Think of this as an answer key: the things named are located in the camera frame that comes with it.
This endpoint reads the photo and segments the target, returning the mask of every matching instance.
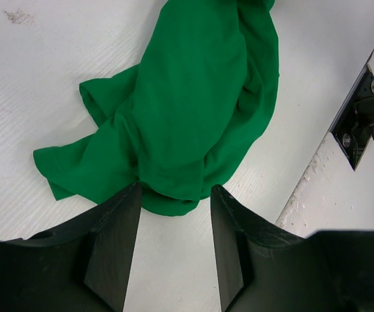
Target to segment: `white floor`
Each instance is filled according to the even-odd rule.
[[[77,196],[55,202],[32,150],[95,131],[78,83],[137,63],[164,3],[0,0],[1,240],[93,206]],[[272,16],[277,108],[226,188],[274,222],[373,51],[374,0],[278,0]],[[125,311],[219,309],[209,201],[180,218],[143,211]]]
[[[368,66],[374,74],[374,53]],[[277,224],[305,237],[318,229],[374,229],[374,142],[353,171],[328,133]]]

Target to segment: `black metal bracket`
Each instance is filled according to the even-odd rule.
[[[345,156],[356,170],[363,152],[371,137],[371,128],[359,124],[356,103],[361,99],[374,96],[374,76],[367,70],[351,96],[346,108],[336,122],[331,133],[336,138]]]

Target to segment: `crumpled green cloth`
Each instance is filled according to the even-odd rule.
[[[141,181],[142,206],[176,216],[227,182],[273,115],[273,2],[169,0],[140,64],[80,84],[97,132],[34,152],[56,199]]]

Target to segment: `cloth fold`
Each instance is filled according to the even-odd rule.
[[[184,215],[233,175],[274,111],[278,38],[268,0],[169,0],[141,62],[80,84],[99,127],[34,161],[56,199],[104,202],[141,181],[142,206]]]

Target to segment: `green cloth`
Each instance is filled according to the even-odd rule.
[[[141,181],[142,206],[176,216],[227,182],[273,115],[273,2],[169,0],[138,65],[80,84],[97,132],[34,152],[56,199]]]

